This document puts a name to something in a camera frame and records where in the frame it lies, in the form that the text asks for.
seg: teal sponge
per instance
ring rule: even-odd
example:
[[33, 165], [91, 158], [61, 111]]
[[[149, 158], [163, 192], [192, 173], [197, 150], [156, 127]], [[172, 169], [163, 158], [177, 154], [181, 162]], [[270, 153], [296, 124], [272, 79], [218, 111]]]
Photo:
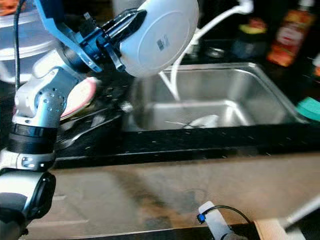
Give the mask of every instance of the teal sponge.
[[306, 99], [299, 102], [296, 107], [298, 113], [305, 116], [308, 119], [312, 119], [320, 122], [320, 102], [307, 97]]

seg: cable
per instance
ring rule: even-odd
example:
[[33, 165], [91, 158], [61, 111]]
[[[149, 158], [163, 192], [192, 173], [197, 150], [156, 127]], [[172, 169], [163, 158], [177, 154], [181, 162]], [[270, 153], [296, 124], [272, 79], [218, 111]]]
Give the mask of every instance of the cable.
[[170, 82], [169, 78], [167, 77], [167, 75], [163, 71], [159, 72], [158, 74], [161, 77], [161, 79], [164, 82], [164, 84], [166, 85], [166, 87], [169, 89], [169, 91], [172, 94], [172, 96], [174, 97], [174, 99], [177, 102], [179, 102], [180, 101], [180, 97], [177, 94], [177, 92], [173, 89], [173, 86], [171, 85], [171, 82]]
[[20, 87], [20, 54], [19, 54], [19, 15], [26, 0], [19, 0], [13, 19], [13, 44], [15, 63], [15, 91]]
[[231, 206], [226, 206], [226, 205], [218, 205], [218, 206], [210, 207], [209, 209], [205, 210], [203, 213], [199, 214], [196, 217], [198, 218], [199, 222], [201, 224], [203, 224], [205, 222], [205, 219], [206, 219], [206, 214], [208, 214], [209, 212], [211, 212], [213, 210], [216, 210], [216, 209], [229, 209], [229, 210], [232, 210], [232, 211], [238, 213], [239, 215], [241, 215], [248, 222], [248, 224], [251, 223], [249, 218], [244, 213], [242, 213], [241, 211], [239, 211], [236, 208], [233, 208]]

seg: dark countertop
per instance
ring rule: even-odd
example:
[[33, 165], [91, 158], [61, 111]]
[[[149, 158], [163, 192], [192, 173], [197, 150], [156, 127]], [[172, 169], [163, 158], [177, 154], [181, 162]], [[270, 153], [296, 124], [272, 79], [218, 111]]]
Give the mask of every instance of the dark countertop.
[[[229, 42], [217, 44], [228, 48]], [[301, 56], [289, 68], [277, 66], [263, 59], [249, 59], [261, 65], [269, 78], [296, 105], [310, 93], [320, 96], [311, 77], [311, 59]], [[198, 59], [185, 59], [185, 64], [239, 62], [232, 54], [213, 60], [200, 55]], [[106, 86], [112, 86], [116, 98], [126, 98], [133, 79], [125, 73], [98, 76]], [[1, 145], [6, 135], [13, 105], [13, 88], [0, 83]], [[257, 125], [207, 129], [179, 129], [143, 132], [121, 132], [121, 121], [88, 133], [72, 146], [57, 151], [56, 168], [121, 165], [149, 162], [184, 161], [235, 156], [259, 156], [311, 152], [320, 150], [320, 124]]]
[[[259, 240], [259, 234], [254, 223], [238, 224], [231, 226], [232, 230], [239, 236], [247, 237], [250, 240]], [[212, 240], [212, 234], [207, 226], [168, 229], [159, 231], [147, 231], [129, 233], [115, 236], [93, 237], [90, 240]]]

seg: stainless steel sink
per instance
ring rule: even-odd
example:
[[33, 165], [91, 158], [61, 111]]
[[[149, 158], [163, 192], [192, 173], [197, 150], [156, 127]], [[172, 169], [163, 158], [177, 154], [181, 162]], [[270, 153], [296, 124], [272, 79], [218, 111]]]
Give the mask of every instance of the stainless steel sink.
[[[176, 102], [158, 75], [137, 78], [124, 131], [277, 125], [303, 122], [287, 97], [254, 63], [183, 65]], [[203, 119], [211, 123], [199, 124]]]

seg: bottle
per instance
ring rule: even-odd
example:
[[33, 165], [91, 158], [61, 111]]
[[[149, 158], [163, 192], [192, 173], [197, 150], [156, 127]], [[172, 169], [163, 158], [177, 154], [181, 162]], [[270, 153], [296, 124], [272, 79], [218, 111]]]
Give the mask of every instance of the bottle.
[[315, 66], [314, 69], [314, 81], [318, 84], [320, 84], [320, 53], [317, 55], [317, 57], [313, 60], [313, 65]]
[[267, 56], [269, 61], [284, 67], [294, 62], [316, 19], [316, 16], [309, 12], [314, 3], [314, 0], [300, 0], [299, 9], [290, 10], [287, 13]]
[[232, 53], [240, 59], [264, 56], [267, 49], [267, 25], [261, 18], [250, 18], [248, 24], [239, 26], [238, 37], [233, 43]]

